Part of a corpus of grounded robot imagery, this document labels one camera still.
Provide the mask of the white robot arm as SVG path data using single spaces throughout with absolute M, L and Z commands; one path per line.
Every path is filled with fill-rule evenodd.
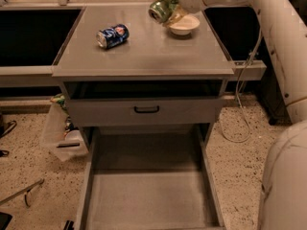
M 293 123 L 271 146 L 263 172 L 257 230 L 307 230 L 307 27 L 289 0 L 176 0 L 162 23 L 209 7 L 248 5 L 257 13 L 283 101 Z

